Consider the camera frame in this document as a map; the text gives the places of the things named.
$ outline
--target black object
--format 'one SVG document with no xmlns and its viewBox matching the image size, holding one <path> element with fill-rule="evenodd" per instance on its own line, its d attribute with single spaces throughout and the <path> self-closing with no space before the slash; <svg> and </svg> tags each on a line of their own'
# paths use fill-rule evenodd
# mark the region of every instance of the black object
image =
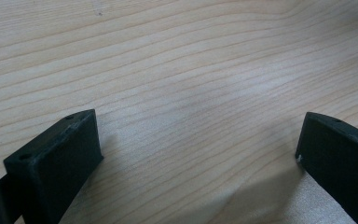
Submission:
<svg viewBox="0 0 358 224">
<path fill-rule="evenodd" d="M 4 160 L 0 223 L 58 223 L 102 159 L 94 110 L 61 119 Z"/>
<path fill-rule="evenodd" d="M 358 223 L 358 129 L 339 119 L 309 112 L 296 158 Z"/>
</svg>

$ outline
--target table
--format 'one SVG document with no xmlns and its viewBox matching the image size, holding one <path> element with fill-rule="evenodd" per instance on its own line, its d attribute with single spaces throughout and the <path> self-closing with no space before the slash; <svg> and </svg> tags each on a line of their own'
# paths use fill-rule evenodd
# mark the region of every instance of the table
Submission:
<svg viewBox="0 0 358 224">
<path fill-rule="evenodd" d="M 351 223 L 294 153 L 307 111 L 358 127 L 358 1 L 0 1 L 0 177 L 90 108 L 61 223 Z"/>
</svg>

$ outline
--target wooden table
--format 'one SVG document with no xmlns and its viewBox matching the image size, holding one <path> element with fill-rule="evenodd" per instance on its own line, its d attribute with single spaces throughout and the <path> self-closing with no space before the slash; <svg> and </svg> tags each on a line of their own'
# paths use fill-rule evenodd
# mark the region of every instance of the wooden table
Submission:
<svg viewBox="0 0 358 224">
<path fill-rule="evenodd" d="M 358 1 L 0 1 L 0 177 L 90 108 L 62 223 L 351 223 L 294 153 L 307 111 L 358 127 Z"/>
</svg>

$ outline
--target screw hole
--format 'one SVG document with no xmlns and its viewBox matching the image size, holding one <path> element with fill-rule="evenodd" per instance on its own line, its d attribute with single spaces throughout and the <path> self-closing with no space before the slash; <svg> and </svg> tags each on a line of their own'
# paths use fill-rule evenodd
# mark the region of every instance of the screw hole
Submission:
<svg viewBox="0 0 358 224">
<path fill-rule="evenodd" d="M 31 154 L 24 154 L 24 155 L 20 156 L 20 160 L 26 161 L 26 160 L 30 159 L 30 157 L 31 157 Z"/>
</svg>

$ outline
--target wooden surface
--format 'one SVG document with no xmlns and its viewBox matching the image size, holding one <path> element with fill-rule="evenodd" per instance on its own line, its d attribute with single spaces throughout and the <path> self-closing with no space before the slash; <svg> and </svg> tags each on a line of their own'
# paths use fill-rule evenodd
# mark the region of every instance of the wooden surface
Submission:
<svg viewBox="0 0 358 224">
<path fill-rule="evenodd" d="M 307 111 L 358 127 L 358 1 L 0 1 L 0 177 L 90 108 L 62 223 L 351 223 L 294 153 Z"/>
</svg>

